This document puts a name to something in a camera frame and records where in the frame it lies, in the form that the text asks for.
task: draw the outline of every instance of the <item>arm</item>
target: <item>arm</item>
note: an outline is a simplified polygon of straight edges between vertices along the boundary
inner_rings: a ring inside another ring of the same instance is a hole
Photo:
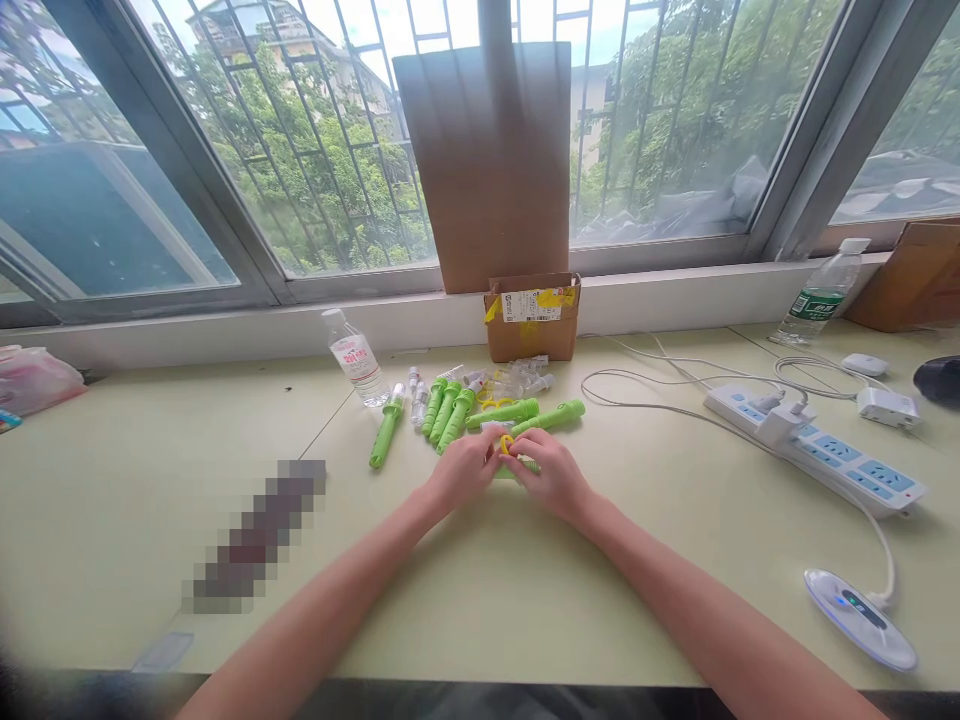
[[[536,475],[516,459],[532,457]],[[570,451],[531,429],[503,462],[548,510],[599,547],[700,676],[742,720],[884,715],[763,614],[597,495]]]
[[[420,539],[490,484],[491,428],[451,443],[430,479],[301,588],[200,687],[178,720],[285,718],[333,669],[374,601]]]

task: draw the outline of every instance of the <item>windowsill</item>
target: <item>windowsill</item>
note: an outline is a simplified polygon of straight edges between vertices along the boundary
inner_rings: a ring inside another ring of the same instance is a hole
[[[864,256],[859,292],[890,253]],[[779,320],[822,260],[584,278],[579,332],[692,330]],[[343,308],[375,350],[486,342],[483,295],[442,292],[100,325],[0,331],[0,345],[45,346],[81,369],[193,365],[323,355],[320,312]]]

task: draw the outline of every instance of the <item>power strip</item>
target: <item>power strip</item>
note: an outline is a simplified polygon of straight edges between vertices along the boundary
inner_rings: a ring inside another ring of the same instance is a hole
[[[739,385],[711,390],[703,404],[751,437],[764,413],[750,403],[757,397]],[[828,488],[849,499],[856,497],[875,518],[905,512],[927,493],[926,486],[884,465],[813,426],[804,426],[797,437],[770,448]]]

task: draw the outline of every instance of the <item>cardboard box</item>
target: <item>cardboard box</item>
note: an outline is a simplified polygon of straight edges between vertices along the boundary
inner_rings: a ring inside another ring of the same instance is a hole
[[[443,288],[570,269],[570,43],[398,57]]]
[[[882,332],[960,320],[960,219],[908,223],[843,316]]]
[[[549,355],[551,361],[573,357],[580,313],[576,273],[492,278],[483,306],[494,362],[534,355]]]

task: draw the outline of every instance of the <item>window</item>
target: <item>window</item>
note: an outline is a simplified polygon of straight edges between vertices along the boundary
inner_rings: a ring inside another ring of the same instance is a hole
[[[44,7],[0,21],[0,265],[52,305],[239,286]]]
[[[499,2],[571,43],[573,270],[960,209],[956,0]],[[0,4],[0,326],[440,289],[393,59],[481,30],[476,0]]]
[[[957,213],[960,12],[947,24],[831,222]]]

